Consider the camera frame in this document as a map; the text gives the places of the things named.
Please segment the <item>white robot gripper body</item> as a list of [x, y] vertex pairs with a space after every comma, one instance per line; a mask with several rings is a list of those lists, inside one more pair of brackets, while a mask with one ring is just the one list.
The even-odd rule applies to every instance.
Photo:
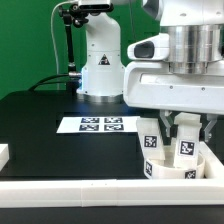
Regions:
[[165, 62], [131, 62], [124, 75], [130, 107], [224, 115], [224, 61], [206, 74], [172, 74]]

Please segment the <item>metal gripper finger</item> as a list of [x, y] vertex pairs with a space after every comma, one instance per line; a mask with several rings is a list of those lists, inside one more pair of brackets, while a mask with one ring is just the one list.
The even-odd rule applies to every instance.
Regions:
[[161, 110], [159, 112], [160, 118], [165, 125], [166, 129], [166, 136], [170, 137], [171, 136], [171, 128], [173, 126], [173, 119], [171, 117], [172, 112], [169, 110]]
[[210, 139], [212, 138], [211, 131], [217, 123], [218, 116], [215, 114], [208, 114], [206, 119], [207, 119], [207, 125], [204, 128], [204, 141], [209, 142]]

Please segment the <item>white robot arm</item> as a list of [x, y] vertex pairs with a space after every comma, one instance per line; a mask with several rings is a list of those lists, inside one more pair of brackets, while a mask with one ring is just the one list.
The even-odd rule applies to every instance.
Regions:
[[204, 137], [224, 115], [224, 0], [142, 0], [127, 49], [127, 105], [204, 113]]

